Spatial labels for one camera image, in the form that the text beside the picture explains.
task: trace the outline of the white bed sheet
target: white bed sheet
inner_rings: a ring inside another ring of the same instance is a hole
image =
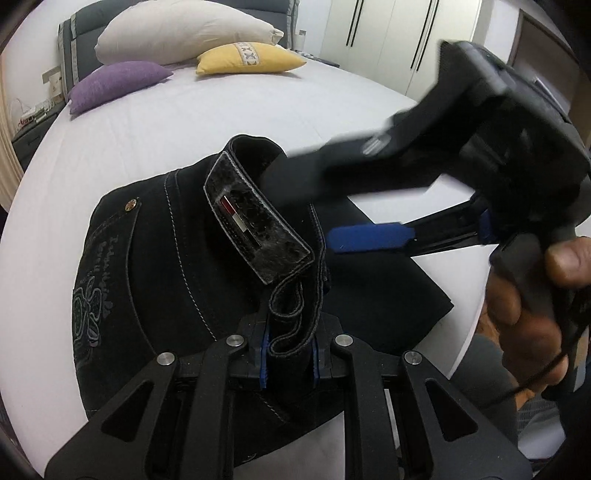
[[[180,68],[160,85],[78,118],[67,107],[24,176],[0,244],[0,390],[33,466],[42,472],[86,421],[72,360],[72,287],[90,214],[105,193],[193,164],[239,133],[264,135],[294,152],[380,128],[413,104],[310,61],[282,75],[197,79],[193,68]],[[469,195],[440,179],[422,196],[388,193],[355,202],[375,222],[405,221]],[[490,251],[471,247],[417,259],[455,305],[418,346],[448,376],[474,332]],[[236,477],[342,479],[343,458],[340,416],[241,466]]]

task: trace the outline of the leather label patch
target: leather label patch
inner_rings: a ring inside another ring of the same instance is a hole
[[[228,152],[214,162],[203,191],[220,226],[265,285],[286,277],[312,255]]]

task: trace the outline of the embroidered design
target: embroidered design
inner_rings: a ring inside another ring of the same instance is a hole
[[[74,342],[80,342],[84,337],[91,347],[100,343],[100,317],[102,312],[102,292],[95,287],[94,275],[89,277],[86,288],[78,287],[72,299],[72,314],[74,317]]]
[[[252,44],[247,42],[239,42],[234,44],[238,49],[238,53],[242,57],[244,65],[260,65],[261,59]]]

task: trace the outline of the white wardrobe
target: white wardrobe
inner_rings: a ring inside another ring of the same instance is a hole
[[[321,57],[420,100],[441,40],[471,40],[481,0],[333,0]]]

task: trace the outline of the gray headboard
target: gray headboard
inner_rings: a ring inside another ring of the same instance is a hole
[[[101,63],[95,45],[111,20],[143,0],[100,0],[78,10],[60,24],[57,37],[61,55],[61,78],[66,99],[72,87]],[[300,0],[211,0],[242,10],[285,33],[279,45],[291,48]]]

